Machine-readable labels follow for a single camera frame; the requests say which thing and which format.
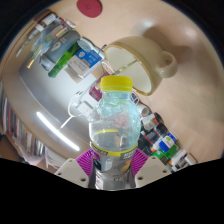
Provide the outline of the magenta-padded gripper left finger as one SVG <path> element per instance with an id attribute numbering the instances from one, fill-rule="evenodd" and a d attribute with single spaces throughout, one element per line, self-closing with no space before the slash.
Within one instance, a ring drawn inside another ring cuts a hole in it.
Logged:
<path id="1" fill-rule="evenodd" d="M 93 151 L 89 149 L 76 159 L 67 159 L 55 175 L 83 188 L 88 188 L 92 172 Z"/>

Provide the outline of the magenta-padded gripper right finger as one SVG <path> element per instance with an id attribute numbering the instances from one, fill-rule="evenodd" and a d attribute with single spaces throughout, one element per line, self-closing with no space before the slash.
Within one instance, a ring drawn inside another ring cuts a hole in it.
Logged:
<path id="1" fill-rule="evenodd" d="M 137 149 L 131 162 L 130 186 L 140 188 L 170 175 L 169 169 L 156 157 Z"/>

